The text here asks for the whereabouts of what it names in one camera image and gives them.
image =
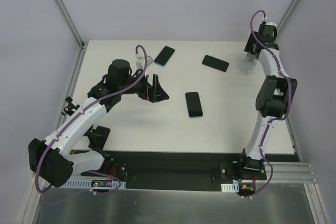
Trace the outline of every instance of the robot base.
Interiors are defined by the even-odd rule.
[[[262,165],[260,171],[255,173],[242,172],[238,162],[221,163],[219,166],[222,180],[235,180],[238,182],[241,180],[253,180],[254,175],[257,175],[256,180],[267,179],[264,165]]]

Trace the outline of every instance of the metal floor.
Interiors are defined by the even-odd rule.
[[[53,188],[42,197],[59,201],[78,191]],[[218,192],[121,189],[94,196],[86,191],[57,205],[40,199],[33,223],[308,224],[314,220],[302,184],[270,184],[252,200]]]

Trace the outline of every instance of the white cable holder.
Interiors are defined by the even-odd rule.
[[[222,192],[224,193],[237,193],[239,192],[239,184],[236,181],[233,181],[232,184],[221,184],[220,185]]]
[[[119,186],[118,181],[110,181],[105,183],[105,187],[92,187],[91,183],[92,181],[95,180],[104,180],[101,177],[95,177],[95,178],[88,178],[88,177],[74,177],[70,178],[64,185],[60,186],[59,188],[66,188],[66,189],[89,189],[90,191],[93,191],[94,189],[98,190],[111,190],[111,189],[116,189]],[[46,188],[49,186],[49,182],[45,182],[45,184],[41,188]],[[126,182],[121,182],[120,189],[126,189]]]

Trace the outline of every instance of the black smartphone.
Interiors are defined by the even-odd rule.
[[[159,55],[155,58],[154,62],[156,64],[159,64],[160,66],[166,65],[167,61],[170,59],[170,57],[175,52],[174,48],[165,46],[162,51],[159,53]]]
[[[189,117],[199,118],[203,116],[200,95],[198,92],[189,92],[185,94]]]
[[[206,55],[202,61],[203,65],[206,65],[208,67],[226,72],[228,66],[229,66],[229,62],[214,58],[210,55]]]

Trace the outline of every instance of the black joint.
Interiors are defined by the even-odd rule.
[[[89,138],[89,148],[102,150],[110,132],[111,130],[106,127],[97,126],[96,129],[90,127],[90,129],[84,134],[84,136]]]
[[[246,156],[245,149],[238,161],[240,172],[258,174],[263,168],[264,160],[256,160]]]
[[[36,172],[37,165],[47,145],[38,139],[33,139],[28,146],[29,167]],[[50,149],[42,162],[40,176],[55,187],[62,186],[72,174],[73,163],[66,160],[56,150]]]
[[[65,98],[65,101],[66,103],[68,104],[68,106],[66,106],[64,109],[63,109],[63,112],[62,112],[62,115],[69,115],[69,116],[72,116],[74,114],[74,112],[76,110],[79,109],[79,104],[77,104],[76,106],[72,103],[73,99],[71,97],[66,97]]]
[[[291,101],[293,100],[296,87],[296,79],[290,78],[291,83]],[[276,76],[266,76],[265,81],[257,95],[256,110],[260,111],[262,117],[273,116],[281,118],[287,112],[288,84],[286,79]]]
[[[274,43],[277,38],[277,28],[273,25],[266,25],[266,22],[262,22],[259,26],[258,32],[254,31],[255,36],[258,40],[268,48],[273,48],[279,50],[279,47]],[[245,49],[245,52],[249,52],[252,55],[256,55],[259,58],[259,54],[263,47],[255,40],[252,33],[250,34]]]

